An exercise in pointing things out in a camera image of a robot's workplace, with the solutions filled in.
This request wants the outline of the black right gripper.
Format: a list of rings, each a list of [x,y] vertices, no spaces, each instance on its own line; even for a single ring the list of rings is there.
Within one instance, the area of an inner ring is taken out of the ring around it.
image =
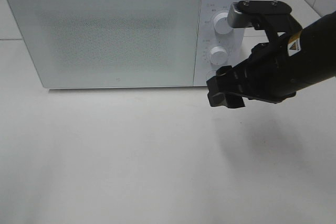
[[[290,84],[284,77],[287,42],[302,30],[301,25],[290,14],[249,15],[248,25],[264,30],[268,42],[256,45],[242,63],[232,68],[221,67],[215,77],[207,80],[211,107],[238,109],[245,107],[243,97],[279,103],[296,95],[294,88],[282,91],[280,84]]]

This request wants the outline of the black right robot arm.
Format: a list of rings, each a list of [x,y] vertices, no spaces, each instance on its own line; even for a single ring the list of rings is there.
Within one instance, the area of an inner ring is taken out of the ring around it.
[[[259,43],[238,65],[224,66],[207,80],[212,107],[244,107],[244,98],[280,103],[297,91],[335,77],[335,13],[303,30]]]

